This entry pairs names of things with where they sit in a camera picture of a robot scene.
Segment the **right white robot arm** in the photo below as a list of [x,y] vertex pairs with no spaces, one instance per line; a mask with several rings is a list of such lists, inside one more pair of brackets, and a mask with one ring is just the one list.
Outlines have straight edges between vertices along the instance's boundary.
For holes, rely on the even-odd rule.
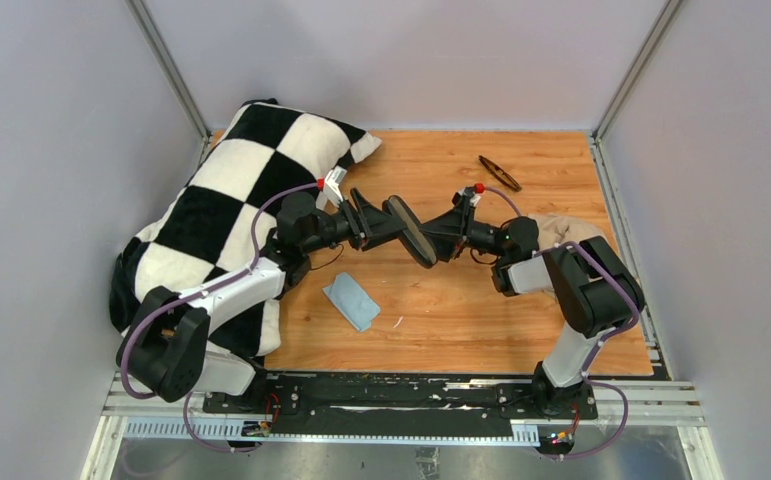
[[421,223],[432,251],[429,263],[449,261],[464,249],[491,254],[495,290],[507,297],[538,291],[552,293],[564,325],[553,349],[534,370],[528,395],[545,417],[573,405],[602,346],[630,329],[645,299],[640,285],[601,236],[563,240],[543,246],[537,220],[518,214],[499,226],[475,218],[483,188],[467,187],[452,208]]

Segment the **light blue cleaning cloth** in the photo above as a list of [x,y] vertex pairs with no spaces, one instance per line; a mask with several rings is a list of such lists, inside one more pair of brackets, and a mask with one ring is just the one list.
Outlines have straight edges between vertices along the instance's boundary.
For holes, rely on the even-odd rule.
[[323,293],[359,333],[368,330],[381,312],[381,307],[348,273],[339,273]]

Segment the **black glasses case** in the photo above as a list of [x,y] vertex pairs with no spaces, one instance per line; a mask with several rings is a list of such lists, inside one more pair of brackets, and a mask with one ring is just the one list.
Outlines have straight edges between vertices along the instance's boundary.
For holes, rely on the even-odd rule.
[[422,224],[411,208],[397,195],[391,195],[383,202],[384,210],[403,222],[404,227],[398,235],[402,245],[411,257],[422,267],[432,268],[438,261],[432,242],[425,236]]

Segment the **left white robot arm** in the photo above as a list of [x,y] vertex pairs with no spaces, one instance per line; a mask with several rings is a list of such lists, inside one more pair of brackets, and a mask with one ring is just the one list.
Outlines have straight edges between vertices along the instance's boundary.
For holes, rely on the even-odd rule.
[[277,226],[244,267],[183,292],[152,289],[127,330],[117,356],[121,384],[136,399],[175,402],[195,391],[227,393],[244,413],[259,411],[267,386],[253,362],[212,352],[211,335],[249,308],[281,298],[311,270],[312,252],[347,243],[369,250],[398,238],[409,222],[394,200],[375,207],[357,191],[334,214],[318,209],[310,185],[268,200],[281,205]]

